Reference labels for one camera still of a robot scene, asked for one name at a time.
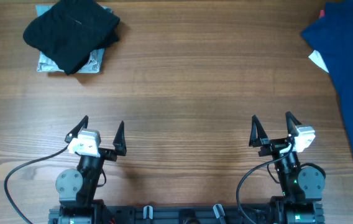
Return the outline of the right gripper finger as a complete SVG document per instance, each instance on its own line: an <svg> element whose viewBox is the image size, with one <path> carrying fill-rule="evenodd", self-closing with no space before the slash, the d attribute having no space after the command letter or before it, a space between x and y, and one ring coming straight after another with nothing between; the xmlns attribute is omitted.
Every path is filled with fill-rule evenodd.
<svg viewBox="0 0 353 224"><path fill-rule="evenodd" d="M301 125L301 123L295 118L295 116L287 111L285 113L286 123L287 123L287 131L289 136L297 136L296 127Z"/></svg>
<svg viewBox="0 0 353 224"><path fill-rule="evenodd" d="M263 129L258 117L256 115L252 116L252 129L249 139L250 147L260 147L269 143L268 136Z"/></svg>

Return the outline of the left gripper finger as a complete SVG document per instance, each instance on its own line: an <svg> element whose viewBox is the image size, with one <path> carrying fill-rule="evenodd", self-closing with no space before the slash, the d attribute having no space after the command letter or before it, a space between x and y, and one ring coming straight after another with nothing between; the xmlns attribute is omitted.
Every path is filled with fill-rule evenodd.
<svg viewBox="0 0 353 224"><path fill-rule="evenodd" d="M125 140L125 135L124 135L124 122L121 121L117 133L115 135L115 138L113 140L113 146L116 154L118 156L125 156L127 152L127 147L126 147L126 140Z"/></svg>
<svg viewBox="0 0 353 224"><path fill-rule="evenodd" d="M85 115L83 119L65 136L65 142L70 143L73 138L78 137L78 133L82 129L86 129L88 127L89 117Z"/></svg>

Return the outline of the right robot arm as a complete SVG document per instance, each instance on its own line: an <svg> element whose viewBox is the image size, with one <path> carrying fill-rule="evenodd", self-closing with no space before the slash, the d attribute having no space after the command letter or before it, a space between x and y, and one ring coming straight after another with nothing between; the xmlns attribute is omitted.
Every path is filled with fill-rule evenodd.
<svg viewBox="0 0 353 224"><path fill-rule="evenodd" d="M247 211L256 223L324 223L322 192L324 169L313 163L300 163L298 154L307 149L316 135L312 126L301 124L287 112L287 137L269 139L258 117L252 117L249 146L259 147L259 156L272 157L281 196L266 205L252 205Z"/></svg>

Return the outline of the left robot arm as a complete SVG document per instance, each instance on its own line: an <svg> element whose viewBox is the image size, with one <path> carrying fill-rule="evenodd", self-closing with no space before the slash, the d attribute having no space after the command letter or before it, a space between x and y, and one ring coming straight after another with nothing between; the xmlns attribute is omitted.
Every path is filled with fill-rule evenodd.
<svg viewBox="0 0 353 224"><path fill-rule="evenodd" d="M103 200L95 200L99 178L105 176L105 161L117 161L127 152L124 122L117 129L112 149L100 147L101 136L97 130L88 129L89 118L85 116L66 136L66 149L80 157L75 169L61 172L55 188L59 193L60 207L51 209L49 224L105 224L115 223L114 215Z"/></svg>

